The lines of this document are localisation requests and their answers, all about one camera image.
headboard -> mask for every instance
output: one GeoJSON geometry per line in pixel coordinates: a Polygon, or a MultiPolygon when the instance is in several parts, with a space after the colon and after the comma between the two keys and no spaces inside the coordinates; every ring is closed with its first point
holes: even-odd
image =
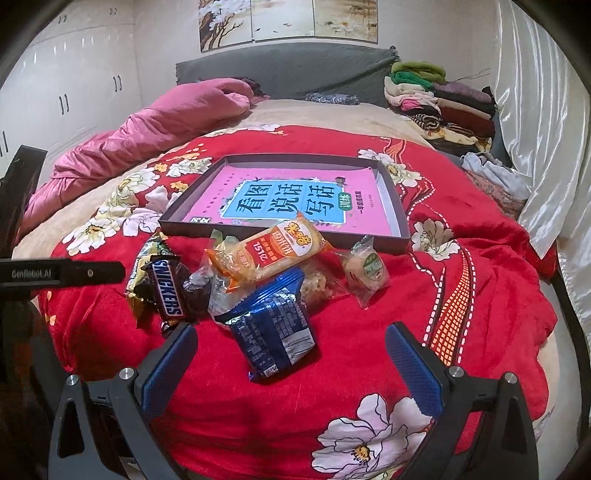
{"type": "Polygon", "coordinates": [[[357,95],[388,107],[384,77],[396,49],[327,42],[260,44],[220,51],[177,64],[177,84],[220,77],[249,77],[272,99],[303,100],[307,93],[357,95]]]}

metal bolt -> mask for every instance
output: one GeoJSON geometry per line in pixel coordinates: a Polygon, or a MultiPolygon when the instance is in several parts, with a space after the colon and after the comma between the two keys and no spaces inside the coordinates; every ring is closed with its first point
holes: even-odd
{"type": "Polygon", "coordinates": [[[121,380],[129,380],[131,377],[133,377],[135,374],[135,371],[133,368],[127,367],[124,368],[121,372],[119,372],[119,378],[121,380]]]}
{"type": "Polygon", "coordinates": [[[80,380],[80,377],[78,377],[78,375],[70,375],[68,378],[66,378],[66,385],[68,387],[73,387],[78,383],[78,380],[80,380]]]}
{"type": "Polygon", "coordinates": [[[517,383],[517,375],[507,372],[505,374],[505,381],[510,384],[517,383]]]}
{"type": "Polygon", "coordinates": [[[464,376],[464,369],[462,367],[459,367],[457,365],[452,365],[449,368],[449,374],[453,377],[453,378],[461,378],[464,376]]]}

dark blue wrapper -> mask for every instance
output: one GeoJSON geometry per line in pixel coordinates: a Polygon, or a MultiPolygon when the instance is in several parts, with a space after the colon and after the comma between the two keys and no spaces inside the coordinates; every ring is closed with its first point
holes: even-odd
{"type": "Polygon", "coordinates": [[[251,380],[291,367],[314,348],[308,312],[300,300],[303,281],[302,270],[290,268],[216,318],[230,328],[250,362],[251,380]]]}

white curtain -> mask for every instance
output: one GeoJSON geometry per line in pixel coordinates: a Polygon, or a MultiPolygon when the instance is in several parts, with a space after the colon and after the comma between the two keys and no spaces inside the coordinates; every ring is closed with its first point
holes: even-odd
{"type": "Polygon", "coordinates": [[[511,0],[498,0],[495,97],[515,168],[531,177],[519,217],[543,257],[558,239],[564,282],[591,344],[589,94],[556,42],[511,0]]]}

green folded cloth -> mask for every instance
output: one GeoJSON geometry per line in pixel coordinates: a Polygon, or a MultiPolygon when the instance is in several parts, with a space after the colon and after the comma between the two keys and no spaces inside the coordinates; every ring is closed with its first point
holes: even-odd
{"type": "Polygon", "coordinates": [[[425,90],[433,90],[433,84],[428,80],[423,80],[421,77],[417,77],[414,73],[410,72],[396,72],[396,74],[390,74],[392,81],[398,85],[399,83],[413,83],[420,85],[425,90]]]}
{"type": "Polygon", "coordinates": [[[445,70],[439,65],[426,61],[398,61],[392,65],[392,74],[396,72],[410,72],[423,80],[435,83],[445,83],[445,70]]]}

